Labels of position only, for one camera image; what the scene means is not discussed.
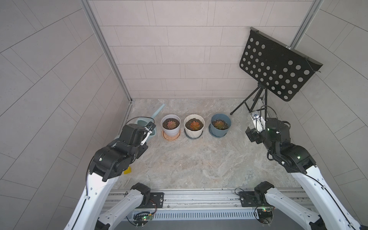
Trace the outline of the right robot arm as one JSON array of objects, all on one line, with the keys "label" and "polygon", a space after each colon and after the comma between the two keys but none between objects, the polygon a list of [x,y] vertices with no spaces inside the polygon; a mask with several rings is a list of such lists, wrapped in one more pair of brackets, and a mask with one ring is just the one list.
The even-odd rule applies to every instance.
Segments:
[{"label": "right robot arm", "polygon": [[285,197],[271,183],[264,181],[255,187],[257,206],[272,206],[286,214],[305,230],[366,230],[339,201],[321,174],[316,161],[302,146],[290,141],[290,123],[277,118],[256,115],[254,128],[247,128],[250,142],[264,144],[267,157],[281,165],[302,186],[316,212]]}]

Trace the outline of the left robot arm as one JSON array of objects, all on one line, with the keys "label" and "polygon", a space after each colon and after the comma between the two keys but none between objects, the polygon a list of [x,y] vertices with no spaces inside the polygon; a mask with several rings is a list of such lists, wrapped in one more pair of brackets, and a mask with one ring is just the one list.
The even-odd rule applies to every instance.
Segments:
[{"label": "left robot arm", "polygon": [[85,188],[66,230],[113,230],[134,209],[150,203],[150,188],[137,183],[122,200],[102,213],[119,177],[148,149],[146,142],[155,127],[153,119],[145,126],[126,124],[117,139],[95,153],[86,172]]}]

